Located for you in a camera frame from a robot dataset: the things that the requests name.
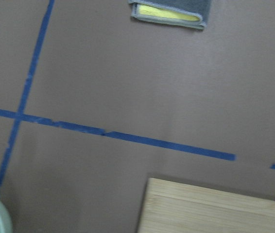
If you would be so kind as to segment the bamboo cutting board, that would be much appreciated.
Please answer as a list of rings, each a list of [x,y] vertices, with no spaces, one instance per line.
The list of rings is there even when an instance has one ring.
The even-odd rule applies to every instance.
[[[139,233],[275,233],[275,201],[150,178]]]

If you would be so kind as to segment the folded grey yellow cloth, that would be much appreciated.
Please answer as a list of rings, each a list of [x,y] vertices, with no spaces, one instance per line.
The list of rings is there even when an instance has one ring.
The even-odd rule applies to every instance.
[[[210,0],[129,0],[135,19],[203,30],[207,26]]]

